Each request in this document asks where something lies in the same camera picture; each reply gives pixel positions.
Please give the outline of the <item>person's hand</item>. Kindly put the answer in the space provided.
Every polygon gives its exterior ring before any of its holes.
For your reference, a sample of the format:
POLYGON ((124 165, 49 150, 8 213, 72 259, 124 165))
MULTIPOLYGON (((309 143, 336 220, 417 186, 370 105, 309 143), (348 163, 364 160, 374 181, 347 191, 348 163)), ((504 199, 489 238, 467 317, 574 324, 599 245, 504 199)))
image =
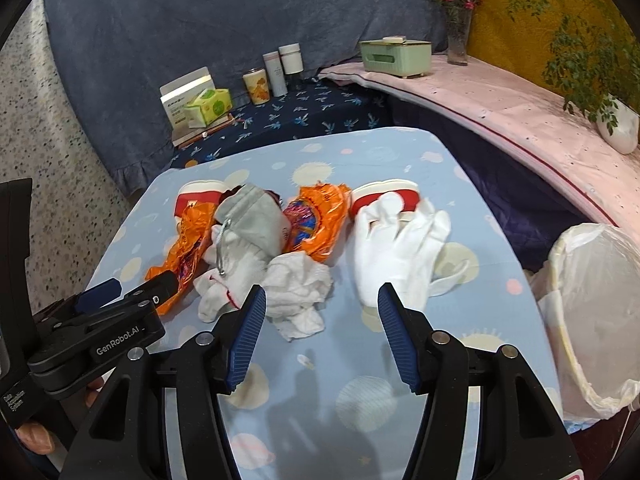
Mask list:
MULTIPOLYGON (((86 387, 85 406, 87 408, 91 408, 104 384, 104 378, 99 376, 86 387)), ((37 455, 49 455, 55 451, 54 437, 38 422, 26 422, 15 430, 15 434, 25 448, 37 455)))

